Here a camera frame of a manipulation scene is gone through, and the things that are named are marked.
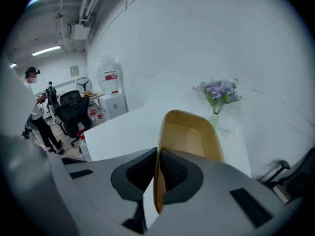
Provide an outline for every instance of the ceiling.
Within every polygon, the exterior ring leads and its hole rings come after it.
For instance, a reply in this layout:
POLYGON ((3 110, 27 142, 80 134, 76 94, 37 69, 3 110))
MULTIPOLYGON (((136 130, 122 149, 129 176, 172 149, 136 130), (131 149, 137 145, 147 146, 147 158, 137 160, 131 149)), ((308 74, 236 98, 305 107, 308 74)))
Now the ceiling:
MULTIPOLYGON (((98 0, 92 16, 97 14, 102 0, 98 0)), ((63 0, 63 17, 56 18, 60 13, 60 0, 39 0, 28 6, 16 22, 5 45, 5 54, 11 63, 16 63, 18 70, 36 59, 64 52, 84 52, 85 40, 69 39, 69 25, 79 19, 82 0, 63 0), (63 41, 61 20, 65 41, 63 41), (60 45, 61 49, 39 56, 32 53, 60 45)))

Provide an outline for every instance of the table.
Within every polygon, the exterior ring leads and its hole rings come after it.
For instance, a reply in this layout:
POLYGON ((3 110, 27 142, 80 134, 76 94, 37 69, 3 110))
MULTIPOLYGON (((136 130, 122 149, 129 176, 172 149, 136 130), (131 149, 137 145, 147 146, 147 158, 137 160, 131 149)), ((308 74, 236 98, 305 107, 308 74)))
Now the table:
MULTIPOLYGON (((157 147, 162 120, 170 110, 173 108, 144 106, 84 132, 92 161, 157 147)), ((240 128, 233 129, 224 121, 218 122, 217 134, 225 162, 251 177, 249 159, 240 128)), ((143 204, 146 224, 149 228, 158 217, 153 202, 153 180, 144 193, 143 204)))
POLYGON ((93 94, 96 94, 92 97, 90 97, 90 100, 97 100, 98 101, 98 106, 100 107, 100 101, 99 101, 99 98, 104 96, 105 94, 102 93, 102 92, 93 92, 93 94))

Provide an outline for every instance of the black pants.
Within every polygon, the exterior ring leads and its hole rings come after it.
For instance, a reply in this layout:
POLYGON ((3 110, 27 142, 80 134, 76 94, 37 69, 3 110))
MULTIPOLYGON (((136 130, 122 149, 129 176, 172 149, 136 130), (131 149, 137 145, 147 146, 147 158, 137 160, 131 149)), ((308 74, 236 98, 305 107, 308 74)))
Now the black pants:
POLYGON ((38 118, 36 120, 31 120, 32 123, 34 123, 34 125, 37 127, 43 141, 44 144, 47 148, 51 148, 52 150, 54 150, 53 146, 51 145, 49 139, 52 141, 52 143, 55 145, 56 149, 60 149, 59 148, 59 144, 53 134, 53 132, 51 131, 50 126, 44 121, 43 117, 38 118))

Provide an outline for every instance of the white shirt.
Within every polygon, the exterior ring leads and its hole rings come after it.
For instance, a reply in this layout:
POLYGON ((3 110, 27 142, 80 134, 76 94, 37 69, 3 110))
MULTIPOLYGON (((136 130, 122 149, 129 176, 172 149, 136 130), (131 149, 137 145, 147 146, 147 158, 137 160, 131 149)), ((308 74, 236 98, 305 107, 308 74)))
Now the white shirt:
MULTIPOLYGON (((23 84, 28 90, 31 90, 31 92, 33 93, 30 83, 28 83, 27 81, 24 81, 23 84)), ((42 116, 42 114, 43 112, 40 110, 40 107, 38 106, 38 104, 36 104, 33 110, 31 111, 31 118, 32 120, 37 120, 42 116)))

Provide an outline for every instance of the person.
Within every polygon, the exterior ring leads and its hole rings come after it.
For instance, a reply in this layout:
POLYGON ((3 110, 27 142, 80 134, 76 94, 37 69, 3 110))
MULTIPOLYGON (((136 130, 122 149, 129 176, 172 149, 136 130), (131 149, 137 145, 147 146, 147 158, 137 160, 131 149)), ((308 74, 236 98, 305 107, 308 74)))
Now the person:
POLYGON ((47 93, 47 98, 48 98, 48 109, 50 112, 51 117, 53 118, 53 125, 56 124, 56 117, 55 117, 55 109, 53 107, 53 102, 57 101, 57 91, 56 89, 53 87, 53 83, 50 81, 48 83, 48 88, 46 89, 46 93, 47 93))
MULTIPOLYGON (((29 67, 25 72, 25 81, 24 85, 27 89, 31 89, 31 84, 36 83, 37 81, 37 74, 39 74, 39 70, 35 67, 29 67)), ((47 98, 46 94, 42 94, 40 97, 36 98, 36 105, 34 106, 31 112, 31 122, 37 127, 43 142, 47 148, 51 149, 51 152, 57 154, 63 154, 62 149, 62 142, 55 138, 50 126, 45 122, 42 115, 43 112, 41 111, 39 104, 42 103, 47 98)))

